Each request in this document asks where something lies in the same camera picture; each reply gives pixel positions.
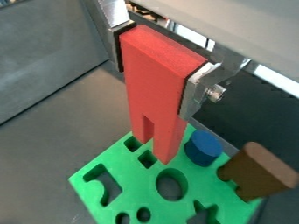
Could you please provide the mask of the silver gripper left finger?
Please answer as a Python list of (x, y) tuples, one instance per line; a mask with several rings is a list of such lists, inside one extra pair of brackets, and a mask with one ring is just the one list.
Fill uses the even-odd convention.
[(100, 24), (103, 25), (100, 36), (104, 38), (107, 53), (115, 63), (116, 70), (123, 72), (119, 37), (124, 32), (136, 27), (136, 22), (130, 19), (126, 0), (96, 0), (96, 6)]

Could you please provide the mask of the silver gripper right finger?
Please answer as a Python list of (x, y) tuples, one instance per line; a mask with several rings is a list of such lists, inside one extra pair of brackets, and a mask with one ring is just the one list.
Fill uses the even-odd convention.
[(250, 62), (250, 58), (231, 50), (225, 50), (223, 53), (221, 62), (207, 62), (187, 79), (179, 110), (179, 117), (186, 121), (198, 112), (206, 100), (221, 101), (227, 91), (221, 83), (235, 76)]

